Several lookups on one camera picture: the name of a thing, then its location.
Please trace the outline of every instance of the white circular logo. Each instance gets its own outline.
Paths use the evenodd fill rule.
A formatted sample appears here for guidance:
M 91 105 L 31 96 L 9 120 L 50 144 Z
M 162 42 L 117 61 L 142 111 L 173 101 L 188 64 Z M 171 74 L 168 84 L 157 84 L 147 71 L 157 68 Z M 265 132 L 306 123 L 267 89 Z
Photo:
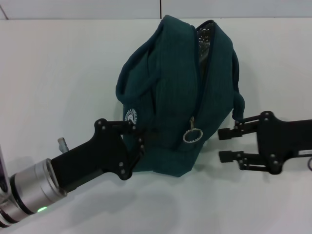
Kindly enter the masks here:
M 125 121 L 132 121 L 132 123 L 136 124 L 137 123 L 137 112 L 135 109 L 130 109 L 127 111 L 125 115 Z

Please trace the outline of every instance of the bag handle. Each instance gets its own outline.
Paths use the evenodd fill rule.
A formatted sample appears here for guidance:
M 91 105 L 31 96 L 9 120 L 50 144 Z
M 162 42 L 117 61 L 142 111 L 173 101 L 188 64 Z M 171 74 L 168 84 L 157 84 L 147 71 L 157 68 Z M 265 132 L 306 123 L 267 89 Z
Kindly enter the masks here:
M 244 117 L 245 100 L 239 93 L 238 81 L 239 81 L 239 63 L 236 52 L 233 50 L 232 54 L 232 74 L 233 74 L 233 88 L 234 88 L 234 104 L 232 118 L 239 120 Z

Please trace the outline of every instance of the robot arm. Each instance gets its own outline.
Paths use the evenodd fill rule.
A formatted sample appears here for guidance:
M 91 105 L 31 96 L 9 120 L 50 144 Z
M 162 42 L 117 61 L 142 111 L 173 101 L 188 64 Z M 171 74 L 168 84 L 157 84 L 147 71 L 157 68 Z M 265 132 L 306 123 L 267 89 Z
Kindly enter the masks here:
M 7 176 L 0 154 L 0 227 L 7 228 L 61 200 L 97 176 L 112 172 L 122 180 L 132 176 L 132 169 L 144 154 L 143 139 L 130 121 L 95 122 L 95 133 L 86 143 L 45 159 L 30 168 Z M 137 144 L 128 152 L 121 135 L 136 136 Z
M 286 160 L 312 156 L 312 120 L 284 122 L 272 112 L 235 122 L 234 129 L 219 129 L 219 139 L 227 140 L 256 133 L 259 154 L 243 151 L 221 151 L 221 162 L 238 162 L 241 170 L 263 171 L 273 175 L 282 172 Z

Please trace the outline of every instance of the black cable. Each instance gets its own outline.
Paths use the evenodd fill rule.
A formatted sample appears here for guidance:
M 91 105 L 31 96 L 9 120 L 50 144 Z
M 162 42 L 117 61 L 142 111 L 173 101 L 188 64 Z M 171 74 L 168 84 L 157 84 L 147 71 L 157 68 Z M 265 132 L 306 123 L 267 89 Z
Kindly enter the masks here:
M 310 169 L 310 171 L 312 171 L 311 161 L 312 161 L 312 157 L 310 157 L 310 159 L 308 161 L 308 168 Z

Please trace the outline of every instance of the white background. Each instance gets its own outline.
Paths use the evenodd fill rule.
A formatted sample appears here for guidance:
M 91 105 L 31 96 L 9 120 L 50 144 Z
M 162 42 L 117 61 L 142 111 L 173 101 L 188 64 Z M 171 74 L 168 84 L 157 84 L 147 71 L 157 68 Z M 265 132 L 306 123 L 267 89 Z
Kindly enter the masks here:
M 159 0 L 0 0 L 16 19 L 159 19 Z
M 311 17 L 310 0 L 0 0 L 15 19 Z
M 186 20 L 194 26 L 204 19 Z M 245 116 L 271 110 L 312 119 L 312 19 L 216 19 L 234 43 Z M 120 119 L 115 85 L 128 57 L 159 20 L 0 22 L 0 143 L 8 173 L 88 141 L 94 122 Z M 227 118 L 222 127 L 232 127 Z M 256 153 L 255 135 L 208 140 L 181 178 L 104 174 L 13 225 L 11 234 L 311 234 L 307 159 L 280 175 L 221 164 L 218 151 Z
M 310 0 L 161 0 L 162 14 L 178 18 L 311 17 Z

